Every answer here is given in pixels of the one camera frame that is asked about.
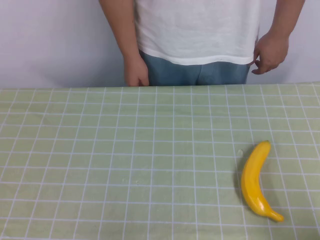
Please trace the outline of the person's left hand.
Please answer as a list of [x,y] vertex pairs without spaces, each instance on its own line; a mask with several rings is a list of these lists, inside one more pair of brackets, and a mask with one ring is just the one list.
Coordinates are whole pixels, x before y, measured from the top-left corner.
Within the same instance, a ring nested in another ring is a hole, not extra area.
[[262,75],[276,69],[286,58],[289,49],[289,36],[269,31],[255,45],[252,70],[255,75]]

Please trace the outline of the person's right hand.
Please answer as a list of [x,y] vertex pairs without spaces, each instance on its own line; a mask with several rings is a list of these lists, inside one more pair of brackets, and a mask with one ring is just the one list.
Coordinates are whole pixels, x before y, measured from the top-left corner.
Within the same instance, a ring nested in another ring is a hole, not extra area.
[[124,55],[124,78],[129,87],[148,87],[148,68],[139,53]]

